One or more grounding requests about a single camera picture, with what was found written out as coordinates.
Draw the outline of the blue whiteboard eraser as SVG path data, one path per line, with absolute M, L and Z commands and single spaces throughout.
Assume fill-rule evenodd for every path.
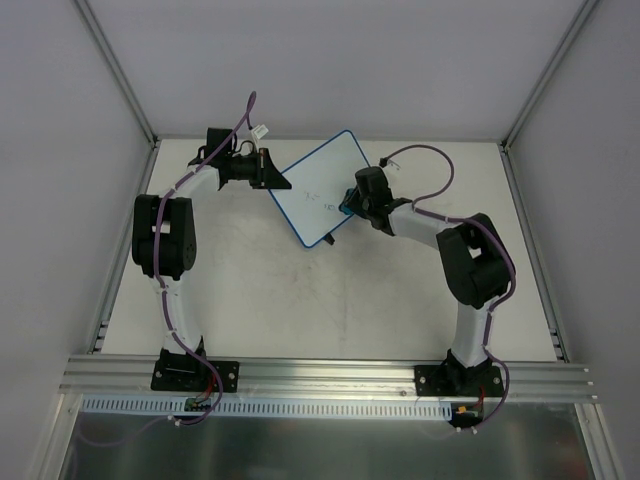
M 339 205 L 339 211 L 347 216 L 351 216 L 353 214 L 351 203 L 354 193 L 355 190 L 353 188 L 348 189 Z

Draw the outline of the blue framed whiteboard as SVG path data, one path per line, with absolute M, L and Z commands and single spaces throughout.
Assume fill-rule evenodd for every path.
M 270 195 L 304 247 L 314 247 L 351 217 L 339 205 L 355 187 L 355 173 L 369 165 L 353 132 L 343 130 L 284 169 L 291 188 Z

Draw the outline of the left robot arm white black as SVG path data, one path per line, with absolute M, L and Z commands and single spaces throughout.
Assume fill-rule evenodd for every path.
M 197 256 L 193 197 L 216 193 L 230 181 L 258 190 L 290 190 L 269 150 L 259 145 L 267 133 L 265 125 L 252 128 L 249 152 L 242 154 L 234 130 L 208 129 L 206 143 L 172 186 L 159 195 L 141 194 L 134 202 L 132 258 L 150 279 L 166 326 L 160 359 L 178 361 L 174 378 L 188 390 L 203 387 L 209 377 L 203 335 L 183 298 Z

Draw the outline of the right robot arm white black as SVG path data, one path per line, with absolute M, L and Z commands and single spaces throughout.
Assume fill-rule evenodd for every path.
M 420 242 L 439 253 L 458 308 L 453 344 L 429 383 L 459 395 L 472 394 L 492 366 L 487 346 L 493 313 L 515 288 L 514 264 L 493 223 L 482 213 L 453 219 L 395 198 L 380 167 L 357 171 L 355 182 L 341 211 L 369 221 L 389 236 Z

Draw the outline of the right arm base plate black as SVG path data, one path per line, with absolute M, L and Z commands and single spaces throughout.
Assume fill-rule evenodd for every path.
M 438 397 L 498 398 L 504 394 L 504 381 L 499 367 L 490 365 L 461 369 L 452 365 L 416 365 L 414 367 L 416 394 Z

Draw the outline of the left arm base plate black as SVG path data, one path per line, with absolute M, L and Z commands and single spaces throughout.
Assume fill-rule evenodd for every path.
M 214 361 L 224 393 L 235 393 L 240 364 L 236 361 Z M 212 371 L 188 353 L 171 353 L 162 349 L 154 364 L 150 388 L 165 392 L 204 392 L 212 387 L 219 391 Z

